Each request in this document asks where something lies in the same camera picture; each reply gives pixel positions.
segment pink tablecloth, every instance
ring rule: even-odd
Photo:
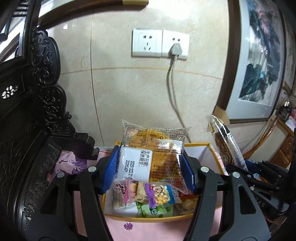
[[[109,154],[109,151],[100,151],[98,160]],[[95,165],[98,160],[79,159],[75,157],[73,152],[62,151],[53,173],[49,174],[47,179],[51,182],[59,171],[65,172],[68,175],[79,173],[87,167]],[[74,206],[77,231],[79,234],[86,236],[80,192],[78,191],[74,192]],[[211,235],[218,233],[221,212],[221,208],[215,211]],[[105,217],[105,219],[114,241],[152,241],[164,239],[182,241],[191,222],[191,220],[185,220],[169,223],[130,223],[116,221],[108,217]]]

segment wall socket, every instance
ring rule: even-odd
[[[169,51],[175,43],[180,43],[186,60],[189,51],[189,35],[168,30],[136,28],[132,36],[132,56],[170,57]]]

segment silver screw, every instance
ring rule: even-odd
[[[62,177],[64,177],[65,176],[65,173],[64,172],[58,172],[57,173],[57,177],[58,178],[62,178]]]
[[[207,173],[207,172],[209,172],[209,168],[208,167],[206,167],[206,166],[202,166],[201,168],[200,168],[200,170],[202,171],[202,172],[205,172],[205,173]]]
[[[235,177],[235,178],[239,178],[240,177],[240,174],[238,172],[233,172],[232,173],[232,176]]]
[[[89,171],[89,172],[95,172],[95,171],[96,171],[96,167],[95,167],[95,166],[90,166],[90,167],[88,168],[88,171]]]

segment yellow box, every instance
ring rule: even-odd
[[[202,166],[207,166],[216,173],[227,175],[223,162],[217,152],[214,151],[210,143],[196,143],[196,144],[185,144],[184,149],[188,156],[195,157],[199,160]],[[222,206],[223,193],[217,193],[216,209]],[[164,223],[181,221],[192,218],[193,214],[180,215],[168,218],[131,218],[124,216],[117,216],[113,210],[113,192],[108,190],[103,196],[102,209],[106,217],[112,218],[118,221],[124,222],[138,222],[138,223]]]

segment box of snacks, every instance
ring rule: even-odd
[[[220,155],[214,151],[210,143],[184,144],[184,150],[188,156],[197,158],[202,166],[227,175]],[[184,189],[176,183],[165,185],[134,180],[117,182],[115,179],[111,189],[103,196],[104,215],[114,220],[142,223],[190,219],[198,196],[192,195],[186,187]],[[218,192],[216,208],[221,206],[222,192]]]

